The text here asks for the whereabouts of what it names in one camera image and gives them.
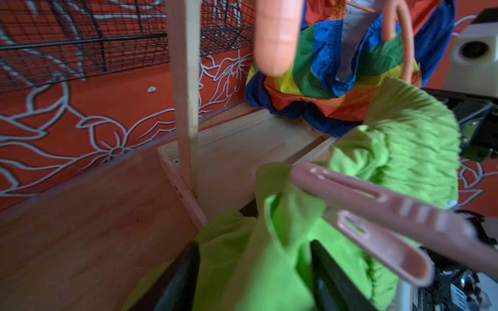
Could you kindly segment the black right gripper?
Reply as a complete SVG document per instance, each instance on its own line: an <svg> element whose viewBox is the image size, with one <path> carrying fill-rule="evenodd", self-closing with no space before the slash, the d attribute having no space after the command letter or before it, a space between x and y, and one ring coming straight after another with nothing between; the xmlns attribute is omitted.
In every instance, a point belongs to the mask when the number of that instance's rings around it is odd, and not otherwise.
<svg viewBox="0 0 498 311"><path fill-rule="evenodd" d="M460 156L475 162L497 159L497 99L483 95L424 89L455 115Z"/></svg>

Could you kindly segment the orange hanger of green shorts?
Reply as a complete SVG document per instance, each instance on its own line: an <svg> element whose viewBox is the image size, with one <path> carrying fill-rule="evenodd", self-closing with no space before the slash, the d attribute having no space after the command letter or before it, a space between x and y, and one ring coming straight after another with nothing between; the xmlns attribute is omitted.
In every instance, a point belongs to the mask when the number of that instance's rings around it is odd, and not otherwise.
<svg viewBox="0 0 498 311"><path fill-rule="evenodd" d="M300 33L303 5L300 1L257 1L254 31L255 62L267 76L284 74L294 62ZM399 23L403 38L401 79L412 82L414 66L414 34L406 1L387 1L383 9L383 39L396 37Z"/></svg>

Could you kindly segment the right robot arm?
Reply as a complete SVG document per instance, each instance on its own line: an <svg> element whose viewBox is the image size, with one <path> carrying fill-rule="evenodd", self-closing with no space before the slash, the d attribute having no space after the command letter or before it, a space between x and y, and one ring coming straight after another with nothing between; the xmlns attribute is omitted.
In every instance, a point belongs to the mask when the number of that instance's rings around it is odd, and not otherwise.
<svg viewBox="0 0 498 311"><path fill-rule="evenodd" d="M497 169L491 167L497 162L497 98L429 88L426 92L454 113L460 127L460 198L453 209L477 230L481 242L496 248L497 236L485 231L490 219L471 211L469 204L485 193L484 181L497 177ZM478 272L432 250L428 255L436 265L434 281L428 287L411 290L412 310L491 308Z"/></svg>

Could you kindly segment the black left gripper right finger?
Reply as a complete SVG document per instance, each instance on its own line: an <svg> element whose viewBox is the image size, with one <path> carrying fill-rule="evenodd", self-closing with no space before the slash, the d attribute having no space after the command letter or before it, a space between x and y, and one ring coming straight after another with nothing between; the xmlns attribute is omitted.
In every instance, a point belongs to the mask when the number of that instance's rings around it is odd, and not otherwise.
<svg viewBox="0 0 498 311"><path fill-rule="evenodd" d="M312 241L310 248L315 281L314 298L319 310L368 311L376 309L319 241Z"/></svg>

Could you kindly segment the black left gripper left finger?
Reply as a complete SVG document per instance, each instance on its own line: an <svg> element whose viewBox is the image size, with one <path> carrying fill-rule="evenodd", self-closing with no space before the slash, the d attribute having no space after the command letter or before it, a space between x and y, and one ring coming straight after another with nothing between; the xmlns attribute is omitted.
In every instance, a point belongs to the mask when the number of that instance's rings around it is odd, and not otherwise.
<svg viewBox="0 0 498 311"><path fill-rule="evenodd" d="M198 243L190 242L132 310L191 310L200 266Z"/></svg>

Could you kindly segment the pink clothespin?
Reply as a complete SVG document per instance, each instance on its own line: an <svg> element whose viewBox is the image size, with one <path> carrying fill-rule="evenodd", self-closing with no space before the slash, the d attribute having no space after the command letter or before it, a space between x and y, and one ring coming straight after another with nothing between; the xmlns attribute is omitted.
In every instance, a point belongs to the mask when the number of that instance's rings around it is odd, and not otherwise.
<svg viewBox="0 0 498 311"><path fill-rule="evenodd" d="M411 285L430 285L434 273L430 257L413 242L497 277L497 250L452 212L311 163L295 166L290 179L326 203L329 224Z"/></svg>

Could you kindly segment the lime green shorts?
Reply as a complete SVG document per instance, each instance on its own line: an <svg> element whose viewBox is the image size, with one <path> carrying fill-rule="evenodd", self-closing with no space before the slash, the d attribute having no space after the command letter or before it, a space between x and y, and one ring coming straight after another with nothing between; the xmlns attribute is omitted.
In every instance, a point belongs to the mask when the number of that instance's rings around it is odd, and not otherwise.
<svg viewBox="0 0 498 311"><path fill-rule="evenodd" d="M350 177L447 209L458 197L460 131L454 113L422 89L385 79L366 119L334 143L319 169ZM343 281L374 310L395 298L398 276L368 255L326 219L366 193L317 185L330 199L291 179L293 166L276 162L256 172L257 217L225 211L195 238L200 264L190 310L316 310L311 243L320 242L344 272Z"/></svg>

